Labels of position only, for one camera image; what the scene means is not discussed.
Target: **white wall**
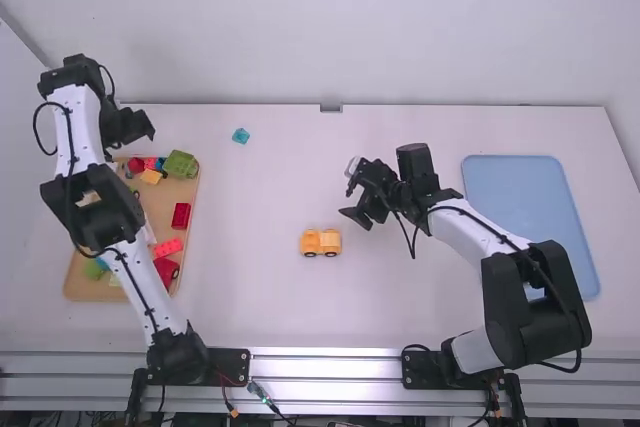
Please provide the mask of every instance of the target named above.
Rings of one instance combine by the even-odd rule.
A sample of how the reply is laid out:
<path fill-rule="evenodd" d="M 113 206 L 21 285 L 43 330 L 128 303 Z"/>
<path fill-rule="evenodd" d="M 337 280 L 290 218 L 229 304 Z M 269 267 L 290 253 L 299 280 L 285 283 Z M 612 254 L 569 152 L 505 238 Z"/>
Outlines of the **white wall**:
<path fill-rule="evenodd" d="M 604 104 L 640 180 L 640 0 L 0 4 L 52 63 L 105 63 L 127 101 Z"/>
<path fill-rule="evenodd" d="M 24 259 L 36 211 L 43 209 L 39 185 L 55 171 L 55 162 L 40 152 L 31 129 L 33 111 L 42 102 L 36 84 L 44 70 L 0 18 L 0 289 L 9 285 L 12 269 Z M 39 125 L 45 147 L 53 148 L 50 113 L 42 112 Z"/>

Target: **green block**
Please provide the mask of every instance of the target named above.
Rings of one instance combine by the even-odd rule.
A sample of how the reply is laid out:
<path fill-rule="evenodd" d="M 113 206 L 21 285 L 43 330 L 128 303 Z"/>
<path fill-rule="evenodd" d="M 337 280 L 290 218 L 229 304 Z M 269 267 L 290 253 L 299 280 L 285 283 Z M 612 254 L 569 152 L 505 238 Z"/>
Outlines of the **green block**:
<path fill-rule="evenodd" d="M 187 152 L 174 150 L 165 160 L 162 170 L 175 177 L 192 179 L 198 174 L 198 161 Z"/>
<path fill-rule="evenodd" d="M 100 280 L 100 277 L 104 274 L 104 270 L 94 259 L 88 259 L 84 264 L 84 275 L 91 280 Z"/>

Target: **small cyan cube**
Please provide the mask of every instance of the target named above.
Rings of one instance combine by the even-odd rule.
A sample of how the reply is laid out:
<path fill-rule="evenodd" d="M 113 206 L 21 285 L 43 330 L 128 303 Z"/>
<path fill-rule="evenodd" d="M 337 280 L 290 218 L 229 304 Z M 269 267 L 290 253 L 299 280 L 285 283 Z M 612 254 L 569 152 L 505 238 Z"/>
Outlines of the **small cyan cube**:
<path fill-rule="evenodd" d="M 247 140 L 249 140 L 249 137 L 249 132 L 240 127 L 233 133 L 231 140 L 233 140 L 234 142 L 238 142 L 239 144 L 246 144 Z"/>

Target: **red toy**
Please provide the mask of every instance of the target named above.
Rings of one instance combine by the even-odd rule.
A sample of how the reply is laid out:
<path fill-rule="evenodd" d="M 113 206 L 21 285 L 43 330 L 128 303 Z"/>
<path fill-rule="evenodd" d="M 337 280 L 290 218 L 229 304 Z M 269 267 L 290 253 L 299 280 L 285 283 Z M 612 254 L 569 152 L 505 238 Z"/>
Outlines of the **red toy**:
<path fill-rule="evenodd" d="M 156 170 L 157 157 L 147 157 L 144 159 L 144 168 L 149 170 Z"/>
<path fill-rule="evenodd" d="M 127 167 L 129 167 L 132 174 L 144 172 L 144 160 L 139 159 L 138 157 L 131 157 L 129 162 L 127 162 Z"/>
<path fill-rule="evenodd" d="M 189 216 L 191 215 L 191 204 L 183 202 L 176 203 L 175 209 L 173 209 L 173 219 L 171 220 L 171 227 L 176 230 L 185 230 L 189 225 Z"/>
<path fill-rule="evenodd" d="M 164 288 L 169 292 L 171 281 L 178 278 L 178 273 L 180 273 L 180 264 L 165 257 L 161 257 L 154 260 L 153 265 L 156 266 L 156 270 L 158 271 L 158 275 L 160 275 L 160 280 L 162 280 Z"/>
<path fill-rule="evenodd" d="M 157 258 L 166 257 L 167 255 L 175 254 L 182 250 L 182 241 L 179 237 L 175 239 L 167 240 L 161 244 L 157 244 L 153 247 L 153 254 Z"/>

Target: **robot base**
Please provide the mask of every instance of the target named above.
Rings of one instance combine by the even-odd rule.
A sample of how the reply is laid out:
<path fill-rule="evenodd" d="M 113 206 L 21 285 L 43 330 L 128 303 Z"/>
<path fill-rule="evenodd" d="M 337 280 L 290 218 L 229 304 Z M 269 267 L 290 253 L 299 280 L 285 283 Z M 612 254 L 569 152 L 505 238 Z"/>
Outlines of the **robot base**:
<path fill-rule="evenodd" d="M 479 374 L 448 378 L 443 360 L 439 351 L 406 351 L 401 358 L 402 385 L 409 390 L 487 390 L 487 383 Z"/>
<path fill-rule="evenodd" d="M 202 385 L 207 387 L 244 387 L 249 382 L 249 361 L 251 353 L 247 349 L 208 348 L 209 365 L 204 377 L 197 384 L 186 382 L 163 382 L 149 374 L 147 385 Z"/>

